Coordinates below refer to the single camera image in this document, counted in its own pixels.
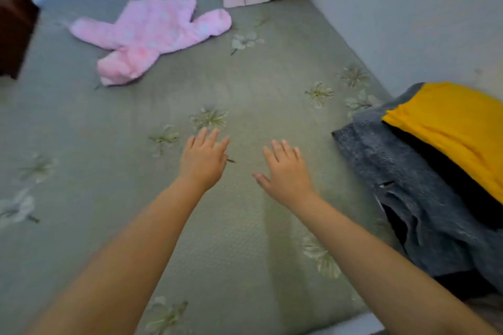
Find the black fabric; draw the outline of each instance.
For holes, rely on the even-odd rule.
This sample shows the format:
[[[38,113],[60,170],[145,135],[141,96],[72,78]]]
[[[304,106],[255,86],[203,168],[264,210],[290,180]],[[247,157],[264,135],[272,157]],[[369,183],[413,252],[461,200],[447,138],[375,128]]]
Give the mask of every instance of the black fabric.
[[[474,218],[492,230],[503,228],[503,205],[469,174],[430,144],[386,122],[383,123],[426,160],[431,169],[459,195]]]
[[[407,225],[400,220],[393,209],[386,204],[381,203],[381,206],[395,232],[396,238],[403,246],[407,238]],[[476,269],[436,276],[433,279],[462,301],[497,293],[496,289]]]

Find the pile of clothes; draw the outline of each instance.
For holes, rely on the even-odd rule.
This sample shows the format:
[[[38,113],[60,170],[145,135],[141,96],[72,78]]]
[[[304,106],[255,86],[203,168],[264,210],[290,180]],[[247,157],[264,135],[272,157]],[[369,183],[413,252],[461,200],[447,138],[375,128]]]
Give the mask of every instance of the pile of clothes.
[[[503,104],[415,84],[332,133],[409,259],[461,300],[503,294]]]

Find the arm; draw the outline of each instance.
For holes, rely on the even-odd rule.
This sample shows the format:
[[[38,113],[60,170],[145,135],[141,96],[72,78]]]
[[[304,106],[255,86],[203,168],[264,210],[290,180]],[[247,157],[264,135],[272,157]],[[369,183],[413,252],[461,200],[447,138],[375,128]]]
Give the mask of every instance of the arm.
[[[255,179],[326,246],[391,333],[497,335],[440,284],[318,197],[298,148],[273,141],[273,150],[264,148],[271,179]]]
[[[134,333],[185,222],[227,163],[229,139],[214,148],[218,131],[206,133],[189,139],[179,177],[91,259],[30,335]]]

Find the brown wooden furniture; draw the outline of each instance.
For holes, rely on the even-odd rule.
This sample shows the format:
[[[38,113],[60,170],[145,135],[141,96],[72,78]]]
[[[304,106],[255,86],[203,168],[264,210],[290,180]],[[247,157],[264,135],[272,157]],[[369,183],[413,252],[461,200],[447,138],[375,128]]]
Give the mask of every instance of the brown wooden furniture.
[[[37,17],[31,0],[0,0],[0,75],[17,78]]]

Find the yellow shirt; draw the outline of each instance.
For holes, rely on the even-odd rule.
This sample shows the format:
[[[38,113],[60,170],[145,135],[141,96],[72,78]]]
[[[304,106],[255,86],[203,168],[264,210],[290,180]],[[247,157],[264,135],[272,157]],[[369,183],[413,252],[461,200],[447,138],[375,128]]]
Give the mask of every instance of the yellow shirt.
[[[503,204],[503,104],[465,86],[424,84],[383,121],[447,155]]]

